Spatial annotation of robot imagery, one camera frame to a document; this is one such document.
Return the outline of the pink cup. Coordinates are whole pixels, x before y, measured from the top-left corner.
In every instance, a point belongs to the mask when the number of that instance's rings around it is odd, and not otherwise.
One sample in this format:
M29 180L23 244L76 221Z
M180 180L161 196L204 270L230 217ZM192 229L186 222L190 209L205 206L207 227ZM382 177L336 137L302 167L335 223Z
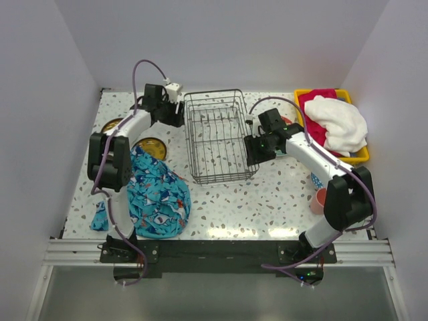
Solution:
M315 196L312 198L310 209L315 215L324 214L324 204L326 200L326 188L321 188L316 191Z

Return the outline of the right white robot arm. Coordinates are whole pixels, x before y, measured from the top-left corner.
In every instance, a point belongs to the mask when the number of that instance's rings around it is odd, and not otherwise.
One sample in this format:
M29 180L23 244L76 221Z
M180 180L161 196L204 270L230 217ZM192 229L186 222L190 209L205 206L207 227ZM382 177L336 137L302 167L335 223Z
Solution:
M251 134L243 139L249 166L284 154L300 161L314 176L322 217L299 236L302 261L314 262L323 245L374 215L375 198L367 168L342 162L313 141L300 124L287 124L275 108L258 116L247 114L245 122L251 127Z

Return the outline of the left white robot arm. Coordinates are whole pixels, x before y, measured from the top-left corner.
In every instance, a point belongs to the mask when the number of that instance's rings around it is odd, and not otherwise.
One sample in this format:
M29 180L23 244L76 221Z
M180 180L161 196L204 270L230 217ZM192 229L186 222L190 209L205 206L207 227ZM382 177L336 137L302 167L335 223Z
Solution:
M183 86L169 82L166 86L146 84L141 99L114 128L95 132L88 148L88 178L94 182L91 194L105 192L109 215L108 235L122 239L114 253L123 262L138 256L134 225L129 215L126 186L132 174L131 148L138 137L160 122L179 128L184 125Z

